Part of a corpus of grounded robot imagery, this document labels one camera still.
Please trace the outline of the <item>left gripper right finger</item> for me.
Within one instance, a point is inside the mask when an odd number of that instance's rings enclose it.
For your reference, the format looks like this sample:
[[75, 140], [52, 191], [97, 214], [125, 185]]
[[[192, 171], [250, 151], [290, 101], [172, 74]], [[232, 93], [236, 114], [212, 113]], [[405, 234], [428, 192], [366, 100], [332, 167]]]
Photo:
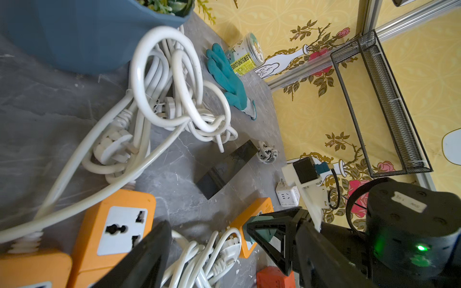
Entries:
[[367, 267], [359, 268], [344, 253], [318, 232], [307, 210], [300, 207], [269, 213], [288, 218], [285, 254], [264, 250], [288, 276], [300, 276], [303, 288], [373, 288]]

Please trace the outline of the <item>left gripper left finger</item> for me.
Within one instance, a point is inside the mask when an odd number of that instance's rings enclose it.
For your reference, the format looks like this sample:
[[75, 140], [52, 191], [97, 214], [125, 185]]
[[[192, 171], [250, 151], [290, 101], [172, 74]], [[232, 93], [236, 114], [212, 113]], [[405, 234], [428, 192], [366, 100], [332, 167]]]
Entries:
[[167, 221], [156, 225], [95, 288], [160, 288], [166, 271], [172, 229]]

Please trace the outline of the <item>red cube adapter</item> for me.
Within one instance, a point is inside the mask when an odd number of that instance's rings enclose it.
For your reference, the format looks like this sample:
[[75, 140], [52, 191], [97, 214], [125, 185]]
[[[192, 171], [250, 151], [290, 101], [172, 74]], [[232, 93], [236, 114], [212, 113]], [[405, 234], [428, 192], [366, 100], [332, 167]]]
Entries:
[[295, 288], [295, 276], [292, 271], [288, 276], [277, 266], [268, 266], [256, 274], [257, 288]]

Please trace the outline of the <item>teal plug adapter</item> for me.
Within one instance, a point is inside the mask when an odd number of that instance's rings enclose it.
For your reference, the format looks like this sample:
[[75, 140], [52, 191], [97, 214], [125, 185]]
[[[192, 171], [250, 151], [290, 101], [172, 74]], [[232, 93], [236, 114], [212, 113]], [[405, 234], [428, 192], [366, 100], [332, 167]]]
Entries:
[[253, 223], [248, 226], [248, 232], [255, 239], [256, 243], [269, 252], [285, 254], [285, 238], [288, 218], [285, 216], [276, 217], [267, 214], [271, 218]]

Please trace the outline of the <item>white patterned plug adapter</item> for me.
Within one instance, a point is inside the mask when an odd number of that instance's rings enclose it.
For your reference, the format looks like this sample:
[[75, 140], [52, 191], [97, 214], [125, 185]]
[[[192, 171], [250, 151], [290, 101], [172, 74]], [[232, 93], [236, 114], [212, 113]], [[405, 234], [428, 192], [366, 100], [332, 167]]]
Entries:
[[290, 187], [284, 180], [280, 180], [276, 186], [276, 195], [282, 207], [297, 207], [300, 203], [300, 193], [296, 186]]

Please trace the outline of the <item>black socket cube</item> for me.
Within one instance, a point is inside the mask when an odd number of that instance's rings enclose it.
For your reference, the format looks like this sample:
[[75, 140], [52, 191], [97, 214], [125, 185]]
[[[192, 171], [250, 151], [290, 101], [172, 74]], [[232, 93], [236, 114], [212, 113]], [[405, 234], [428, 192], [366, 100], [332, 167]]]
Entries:
[[207, 200], [217, 194], [258, 152], [255, 144], [248, 140], [215, 164], [202, 176], [196, 186]]

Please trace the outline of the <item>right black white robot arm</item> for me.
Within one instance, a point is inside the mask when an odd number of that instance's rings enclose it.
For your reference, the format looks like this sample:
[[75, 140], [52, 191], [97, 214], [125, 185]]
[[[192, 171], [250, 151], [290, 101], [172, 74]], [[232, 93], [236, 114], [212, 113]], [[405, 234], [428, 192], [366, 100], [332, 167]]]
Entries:
[[350, 195], [345, 215], [367, 196], [360, 231], [323, 223], [323, 234], [379, 288], [458, 288], [461, 285], [461, 200], [390, 178]]

